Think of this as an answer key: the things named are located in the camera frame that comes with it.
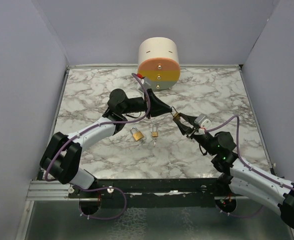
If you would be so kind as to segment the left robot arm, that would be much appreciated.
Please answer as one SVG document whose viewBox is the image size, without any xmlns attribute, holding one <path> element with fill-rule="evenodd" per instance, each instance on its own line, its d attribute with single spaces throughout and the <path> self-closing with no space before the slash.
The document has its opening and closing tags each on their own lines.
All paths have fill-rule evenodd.
<svg viewBox="0 0 294 240">
<path fill-rule="evenodd" d="M 102 117 L 85 129 L 70 134 L 55 133 L 40 160 L 40 167 L 61 184 L 80 187 L 86 197 L 97 193 L 95 176 L 79 167 L 83 151 L 120 132 L 129 121 L 125 114 L 145 112 L 146 117 L 158 117 L 172 111 L 149 88 L 143 97 L 128 98 L 117 88 L 110 93 L 108 108 Z"/>
</svg>

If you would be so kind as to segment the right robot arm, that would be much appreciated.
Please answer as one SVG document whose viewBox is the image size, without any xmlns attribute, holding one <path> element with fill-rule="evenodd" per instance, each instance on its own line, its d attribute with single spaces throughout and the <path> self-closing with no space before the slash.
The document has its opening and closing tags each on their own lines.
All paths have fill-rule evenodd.
<svg viewBox="0 0 294 240">
<path fill-rule="evenodd" d="M 239 139 L 230 132 L 207 127 L 210 120 L 177 112 L 173 121 L 182 135 L 195 140 L 202 154 L 213 156 L 214 168 L 226 177 L 216 183 L 217 192 L 227 196 L 231 192 L 248 197 L 274 211 L 282 221 L 294 229 L 294 182 L 266 172 L 249 163 L 240 154 Z"/>
</svg>

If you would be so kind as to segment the small brass padlock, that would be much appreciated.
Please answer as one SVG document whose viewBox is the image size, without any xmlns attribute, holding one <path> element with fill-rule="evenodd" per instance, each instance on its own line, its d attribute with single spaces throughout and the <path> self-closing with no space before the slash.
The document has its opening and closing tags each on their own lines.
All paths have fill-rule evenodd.
<svg viewBox="0 0 294 240">
<path fill-rule="evenodd" d="M 156 123 L 154 123 L 153 125 L 152 125 L 152 131 L 151 131 L 151 136 L 153 137 L 153 138 L 157 138 L 158 137 L 158 125 L 156 124 Z"/>
<path fill-rule="evenodd" d="M 181 119 L 180 113 L 173 106 L 171 106 L 171 110 L 172 110 L 171 115 L 173 119 L 179 121 Z"/>
</svg>

